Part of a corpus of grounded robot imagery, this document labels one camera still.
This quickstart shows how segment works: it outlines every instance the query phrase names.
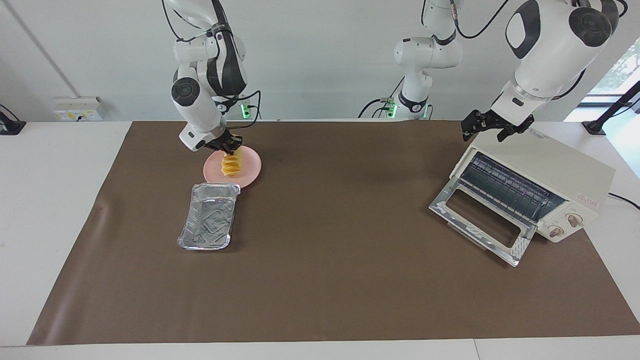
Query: white wall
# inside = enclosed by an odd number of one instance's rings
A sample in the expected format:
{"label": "white wall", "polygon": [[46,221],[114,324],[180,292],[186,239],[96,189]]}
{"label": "white wall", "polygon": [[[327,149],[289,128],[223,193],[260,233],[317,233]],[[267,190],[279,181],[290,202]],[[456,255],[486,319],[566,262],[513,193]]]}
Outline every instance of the white wall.
{"label": "white wall", "polygon": [[[160,0],[9,1],[70,82],[83,96],[99,96],[111,120],[179,119],[169,97],[176,62],[173,35]],[[430,35],[420,25],[420,0],[222,0],[234,33],[247,46],[248,91],[263,90],[263,114],[271,119],[355,117],[400,80],[396,42]],[[435,119],[460,119],[486,110],[518,61],[504,40],[504,26],[522,0],[512,0],[480,38],[462,40],[465,58],[434,70]],[[463,31],[474,33],[498,1],[469,0]],[[570,96],[539,112],[563,120],[611,65],[640,37],[640,4],[632,8],[607,50]],[[64,82],[5,19],[0,30],[0,101],[26,120],[53,120],[51,97],[69,96]],[[193,34],[176,22],[180,33]]]}

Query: black cable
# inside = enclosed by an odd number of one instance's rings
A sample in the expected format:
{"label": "black cable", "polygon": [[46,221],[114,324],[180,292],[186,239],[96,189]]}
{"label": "black cable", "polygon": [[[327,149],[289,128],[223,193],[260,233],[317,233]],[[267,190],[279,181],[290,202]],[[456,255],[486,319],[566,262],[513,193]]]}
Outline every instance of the black cable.
{"label": "black cable", "polygon": [[251,99],[252,97],[256,96],[257,94],[261,94],[261,91],[260,90],[256,90],[256,91],[253,92],[253,94],[251,94],[249,96],[245,96],[245,97],[229,97],[229,96],[224,96],[224,95],[216,95],[216,96],[224,97],[227,100],[242,101],[242,100]]}
{"label": "black cable", "polygon": [[11,114],[11,116],[13,116],[15,118],[15,120],[20,121],[20,118],[18,118],[17,116],[15,116],[15,114],[13,113],[13,111],[9,110],[6,106],[0,104],[0,107],[2,107],[2,109],[5,109],[6,111],[9,111],[9,114]]}
{"label": "black cable", "polygon": [[625,16],[625,14],[627,13],[627,11],[629,10],[629,5],[627,4],[627,2],[625,0],[616,0],[617,2],[622,4],[622,12],[620,13],[619,17],[623,17]]}
{"label": "black cable", "polygon": [[253,94],[254,94],[254,95],[255,95],[255,94],[258,94],[258,107],[257,107],[257,108],[258,108],[258,111],[257,111],[257,113],[255,114],[255,117],[253,118],[253,122],[252,122],[251,124],[243,125],[243,126],[232,126],[232,127],[230,127],[230,128],[229,128],[230,130],[246,129],[247,127],[252,127],[252,126],[254,126],[254,125],[255,125],[255,122],[256,122],[256,121],[258,121],[258,116],[261,116],[261,115],[260,115],[260,103],[262,102],[262,92],[261,92],[260,90],[257,90],[257,91],[256,91],[256,92],[254,92]]}
{"label": "black cable", "polygon": [[576,79],[576,81],[573,83],[573,85],[569,88],[569,90],[565,91],[564,94],[562,95],[558,95],[558,96],[554,96],[553,98],[551,98],[551,101],[555,101],[555,100],[560,100],[563,97],[569,95],[570,92],[573,91],[573,89],[575,89],[576,86],[578,86],[578,84],[580,83],[580,81],[582,80],[582,78],[584,77],[584,73],[585,71],[587,71],[587,69],[584,69],[581,73],[580,76],[578,76],[578,79]]}
{"label": "black cable", "polygon": [[626,202],[628,202],[629,204],[633,205],[636,209],[640,210],[640,205],[638,205],[638,204],[636,204],[635,202],[633,202],[633,201],[631,201],[631,200],[627,199],[626,197],[622,197],[622,196],[620,196],[620,195],[616,195],[616,194],[614,194],[614,193],[609,193],[609,196],[613,196],[613,197],[615,197],[615,198],[617,198],[617,199],[620,199],[620,200],[622,200],[622,201],[626,201]]}
{"label": "black cable", "polygon": [[627,111],[629,111],[629,109],[633,108],[638,103],[638,101],[640,101],[640,97],[636,101],[634,101],[633,104],[629,105],[629,107],[627,109],[625,109],[625,110],[623,110],[623,111],[621,111],[621,112],[619,112],[617,114],[611,115],[611,117],[616,117],[618,115],[622,115],[622,114],[626,113]]}
{"label": "black cable", "polygon": [[391,95],[389,95],[389,97],[393,97],[394,96],[394,94],[396,93],[396,90],[398,90],[398,88],[400,87],[400,84],[402,84],[403,81],[404,81],[404,76],[402,77],[402,79],[400,79],[400,82],[398,83],[398,85],[396,86],[394,91],[391,92]]}
{"label": "black cable", "polygon": [[200,35],[198,35],[197,37],[193,37],[190,38],[188,40],[185,40],[183,38],[181,38],[180,36],[178,36],[178,33],[175,32],[175,29],[173,28],[173,25],[171,24],[171,19],[169,19],[169,13],[166,12],[166,5],[164,3],[164,0],[162,0],[162,9],[164,11],[164,17],[166,19],[167,24],[169,24],[169,28],[171,29],[171,32],[173,33],[173,35],[175,35],[176,41],[177,42],[192,42],[195,39],[197,39]]}
{"label": "black cable", "polygon": [[422,12],[420,13],[420,23],[422,24],[422,26],[424,26],[426,28],[426,25],[424,24],[424,9],[427,7],[427,0],[424,0],[424,2],[422,3]]}
{"label": "black cable", "polygon": [[362,114],[364,114],[365,111],[367,111],[367,109],[375,104],[376,102],[383,102],[382,99],[375,99],[369,102],[369,104],[365,105],[365,107],[362,109],[362,111],[360,112],[360,114],[358,115],[358,119],[362,118]]}
{"label": "black cable", "polygon": [[[491,23],[495,20],[496,17],[498,17],[498,14],[502,11],[502,9],[504,9],[504,7],[507,5],[507,3],[509,2],[509,0],[504,0],[504,2],[502,3],[502,5],[500,5],[500,8],[498,8],[498,11],[496,11],[493,16],[491,17],[491,19],[489,20],[489,22],[486,23],[486,25],[482,28],[482,30],[480,30],[479,33],[475,34],[475,35],[465,35],[461,30],[460,30],[460,25],[458,24],[458,18],[457,15],[453,18],[453,21],[456,25],[456,29],[458,30],[458,33],[460,34],[460,36],[462,36],[463,38],[467,38],[467,39],[473,39],[473,38],[477,38],[479,37],[482,33],[484,33],[484,31],[489,27],[489,25],[491,25]],[[455,6],[454,0],[451,0],[451,5]]]}
{"label": "black cable", "polygon": [[387,110],[389,110],[389,108],[388,108],[388,107],[386,107],[386,106],[383,106],[383,107],[381,107],[380,109],[377,109],[376,111],[374,111],[374,112],[373,112],[373,115],[371,116],[371,118],[376,117],[376,113],[377,113],[378,111],[380,111],[380,113],[378,114],[378,118],[380,118],[380,117],[382,116],[382,114],[383,114],[385,111],[387,111]]}
{"label": "black cable", "polygon": [[255,106],[255,105],[249,105],[247,106],[248,109],[258,109],[258,117],[260,118],[260,120],[262,120],[262,114],[260,113],[260,108]]}

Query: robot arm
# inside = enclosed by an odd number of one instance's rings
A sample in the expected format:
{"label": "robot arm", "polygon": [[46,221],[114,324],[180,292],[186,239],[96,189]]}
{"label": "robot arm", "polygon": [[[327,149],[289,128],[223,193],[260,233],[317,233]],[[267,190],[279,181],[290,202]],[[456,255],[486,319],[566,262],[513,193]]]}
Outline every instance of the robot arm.
{"label": "robot arm", "polygon": [[618,16],[614,0],[527,0],[506,28],[520,66],[488,112],[475,110],[463,120],[463,139],[487,129],[503,129],[499,141],[523,133],[532,113],[602,52]]}
{"label": "robot arm", "polygon": [[[455,0],[462,6],[463,0]],[[422,22],[433,33],[431,37],[412,37],[396,45],[395,60],[405,72],[404,85],[395,94],[396,117],[418,119],[423,116],[433,80],[427,69],[448,69],[462,60],[462,45],[456,39],[451,17],[451,0],[429,0]]]}
{"label": "robot arm", "polygon": [[180,67],[173,79],[172,98],[187,121],[180,139],[192,151],[208,147],[232,154],[242,138],[230,134],[223,114],[246,88],[244,45],[234,38],[218,0],[167,2],[205,31],[190,42],[176,42],[173,49]]}

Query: brown table mat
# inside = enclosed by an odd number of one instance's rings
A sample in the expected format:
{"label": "brown table mat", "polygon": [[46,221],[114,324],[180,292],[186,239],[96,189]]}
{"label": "brown table mat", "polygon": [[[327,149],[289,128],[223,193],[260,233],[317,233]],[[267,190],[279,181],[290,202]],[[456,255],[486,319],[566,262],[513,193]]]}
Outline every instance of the brown table mat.
{"label": "brown table mat", "polygon": [[131,126],[29,345],[640,334],[584,231],[511,268],[428,210],[458,122],[239,131],[262,173],[210,253],[176,244],[209,155],[182,127]]}

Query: yellow food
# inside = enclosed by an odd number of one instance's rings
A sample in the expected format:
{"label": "yellow food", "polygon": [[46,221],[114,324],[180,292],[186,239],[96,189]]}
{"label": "yellow food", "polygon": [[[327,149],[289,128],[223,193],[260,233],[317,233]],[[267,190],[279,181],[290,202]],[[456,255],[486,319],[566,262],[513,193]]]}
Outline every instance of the yellow food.
{"label": "yellow food", "polygon": [[233,155],[226,154],[222,158],[222,174],[225,176],[238,175],[242,169],[242,147],[234,151]]}

